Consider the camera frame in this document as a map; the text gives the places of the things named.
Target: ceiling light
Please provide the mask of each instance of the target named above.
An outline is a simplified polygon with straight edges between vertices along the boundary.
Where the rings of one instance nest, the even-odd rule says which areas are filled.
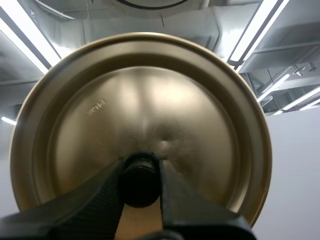
[[[51,66],[56,65],[60,61],[60,57],[17,0],[0,0],[0,6]]]
[[[283,114],[283,113],[284,113],[284,111],[279,110],[279,111],[275,112],[273,115],[279,115],[279,114]]]
[[[0,31],[2,31],[24,55],[43,73],[46,74],[48,69],[43,63],[33,54],[33,52],[24,44],[23,41],[11,30],[11,28],[0,18]]]
[[[251,46],[250,50],[244,56],[244,61],[249,58],[252,52],[256,49],[258,44],[261,42],[262,38],[266,35],[267,31],[270,29],[272,24],[275,22],[277,17],[280,15],[282,10],[288,4],[289,0],[264,0],[259,9],[256,11],[255,15],[253,16],[249,26],[245,30],[243,36],[241,37],[239,43],[235,47],[234,52],[232,53],[230,60],[239,62],[242,56],[245,54],[245,51],[250,47],[251,42],[254,40],[255,36],[257,35],[259,29],[266,21],[268,15],[271,13],[273,8],[276,6],[277,3],[282,2],[276,12],[273,14],[265,28],[262,30],[259,37],[256,39],[254,44]]]
[[[275,84],[273,84],[265,93],[263,93],[260,97],[258,97],[257,101],[261,102],[266,96],[268,96],[271,92],[279,88],[279,86],[288,78],[290,77],[290,74],[284,75],[280,80],[278,80]]]
[[[3,116],[3,117],[1,118],[1,120],[4,121],[4,122],[6,122],[6,123],[8,123],[8,124],[11,124],[11,125],[17,125],[17,122],[16,122],[16,121],[14,121],[14,120],[12,120],[12,119],[10,119],[10,118],[7,118],[7,117],[5,117],[5,116]]]
[[[320,87],[317,87],[316,89],[313,89],[312,91],[308,92],[307,94],[303,95],[302,97],[298,98],[297,100],[291,102],[287,106],[283,108],[283,110],[289,110],[290,108],[293,108],[294,106],[302,103],[303,101],[307,100],[308,98],[316,95],[317,93],[320,93]]]
[[[314,105],[316,105],[318,103],[320,103],[320,98],[315,100],[315,101],[313,101],[312,103],[308,104],[307,106],[304,106],[303,108],[300,109],[300,111],[311,109],[312,106],[314,106]]]

